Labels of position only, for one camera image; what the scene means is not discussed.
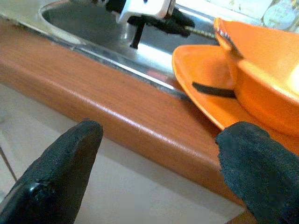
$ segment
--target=orange bowl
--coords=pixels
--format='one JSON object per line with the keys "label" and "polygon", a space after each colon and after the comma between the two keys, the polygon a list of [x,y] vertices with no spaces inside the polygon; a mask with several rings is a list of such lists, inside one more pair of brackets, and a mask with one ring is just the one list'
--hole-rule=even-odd
{"label": "orange bowl", "polygon": [[260,122],[299,137],[299,35],[215,19],[242,56],[216,34],[240,104]]}
{"label": "orange bowl", "polygon": [[219,46],[185,45],[172,54],[174,74],[193,103],[221,130],[239,121],[255,124],[276,141],[299,155],[299,138],[288,136],[263,124],[249,114],[236,98],[219,97],[198,91],[193,82],[221,89],[233,89],[227,60]]}

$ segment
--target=countertop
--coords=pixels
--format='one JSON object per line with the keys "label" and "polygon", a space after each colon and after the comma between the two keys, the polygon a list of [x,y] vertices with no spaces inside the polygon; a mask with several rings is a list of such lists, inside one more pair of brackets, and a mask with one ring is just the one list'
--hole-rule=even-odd
{"label": "countertop", "polygon": [[0,82],[178,174],[243,204],[220,173],[220,130],[197,107],[0,20]]}

